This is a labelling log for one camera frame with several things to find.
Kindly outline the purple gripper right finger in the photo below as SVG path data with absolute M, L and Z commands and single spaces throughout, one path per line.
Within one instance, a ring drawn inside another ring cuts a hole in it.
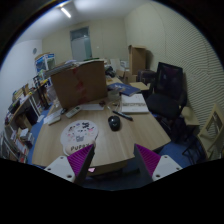
M 160 156 L 141 145 L 134 145 L 134 156 L 142 174 L 149 176 L 153 181 L 164 178 L 182 169 L 170 156 Z

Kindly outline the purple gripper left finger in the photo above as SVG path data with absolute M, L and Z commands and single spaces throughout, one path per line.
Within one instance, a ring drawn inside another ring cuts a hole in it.
M 81 185 L 86 178 L 94 154 L 95 146 L 88 145 L 69 156 L 59 156 L 45 168 L 45 171 Z

